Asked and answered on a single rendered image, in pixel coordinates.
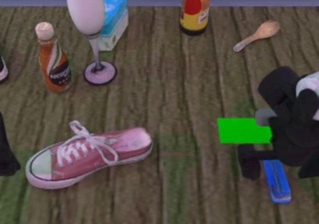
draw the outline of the goblet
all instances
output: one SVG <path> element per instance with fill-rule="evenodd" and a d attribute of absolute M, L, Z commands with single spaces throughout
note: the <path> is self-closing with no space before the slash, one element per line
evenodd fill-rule
<path fill-rule="evenodd" d="M 66 1 L 76 28 L 89 39 L 94 54 L 95 62 L 85 68 L 84 79 L 93 85 L 111 82 L 117 74 L 115 66 L 99 59 L 98 37 L 105 20 L 104 0 Z"/>

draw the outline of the blue and white box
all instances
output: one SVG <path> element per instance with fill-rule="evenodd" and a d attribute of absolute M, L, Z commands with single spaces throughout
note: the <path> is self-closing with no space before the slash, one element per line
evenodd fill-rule
<path fill-rule="evenodd" d="M 99 36 L 100 51 L 112 51 L 129 24 L 127 0 L 104 0 L 105 22 Z"/>

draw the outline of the wooden spoon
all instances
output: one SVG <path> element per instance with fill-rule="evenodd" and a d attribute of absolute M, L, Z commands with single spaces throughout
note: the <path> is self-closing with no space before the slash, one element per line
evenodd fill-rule
<path fill-rule="evenodd" d="M 233 50 L 235 52 L 239 52 L 245 46 L 252 43 L 253 41 L 268 38 L 275 35 L 279 31 L 279 29 L 280 29 L 280 25 L 278 22 L 272 21 L 272 20 L 265 21 L 258 27 L 257 31 L 254 34 L 242 40 L 241 42 L 237 43 L 234 46 Z"/>

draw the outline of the shoelace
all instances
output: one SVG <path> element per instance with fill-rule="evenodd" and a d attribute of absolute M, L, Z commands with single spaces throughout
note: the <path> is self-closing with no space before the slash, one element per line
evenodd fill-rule
<path fill-rule="evenodd" d="M 119 160 L 119 156 L 117 152 L 112 147 L 109 146 L 110 144 L 117 142 L 116 139 L 105 137 L 105 142 L 103 142 L 97 137 L 92 136 L 92 134 L 90 134 L 89 131 L 84 126 L 82 126 L 80 122 L 77 120 L 70 122 L 69 126 L 75 133 L 75 136 L 65 141 L 64 144 L 60 145 L 57 149 L 57 153 L 56 153 L 57 163 L 60 167 L 64 166 L 63 165 L 64 159 L 67 160 L 69 164 L 73 163 L 73 160 L 70 156 L 71 154 L 73 154 L 76 157 L 76 160 L 80 160 L 82 158 L 78 151 L 80 149 L 82 150 L 84 155 L 87 155 L 89 151 L 86 146 L 86 143 L 89 143 L 90 148 L 92 150 L 97 150 L 99 152 L 103 161 L 106 164 L 112 165 Z M 80 138 L 85 138 L 85 142 L 77 141 L 71 144 L 72 141 L 76 139 L 80 139 Z M 112 153 L 114 155 L 114 160 L 109 160 L 108 158 L 106 158 L 101 148 L 105 148 L 110 153 Z"/>

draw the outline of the wooden table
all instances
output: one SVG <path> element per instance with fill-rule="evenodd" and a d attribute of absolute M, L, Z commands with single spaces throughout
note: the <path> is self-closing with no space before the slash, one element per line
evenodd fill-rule
<path fill-rule="evenodd" d="M 317 8 L 212 8 L 207 31 L 187 37 L 179 8 L 130 8 L 130 25 L 113 52 L 116 80 L 84 82 L 93 60 L 88 41 L 65 8 L 1 8 L 0 52 L 10 79 L 0 86 L 0 111 L 14 153 L 24 166 L 36 151 L 72 134 L 79 120 L 92 132 L 144 126 L 154 151 L 140 163 L 109 168 L 78 185 L 44 191 L 19 171 L 0 178 L 1 224 L 316 224 L 318 179 L 298 181 L 289 205 L 272 204 L 264 177 L 241 177 L 235 146 L 218 142 L 218 117 L 252 117 L 266 107 L 261 79 L 278 66 L 299 75 L 319 69 Z M 232 47 L 267 19 L 275 37 L 243 52 Z M 51 22 L 76 78 L 62 94 L 43 84 L 34 27 Z"/>

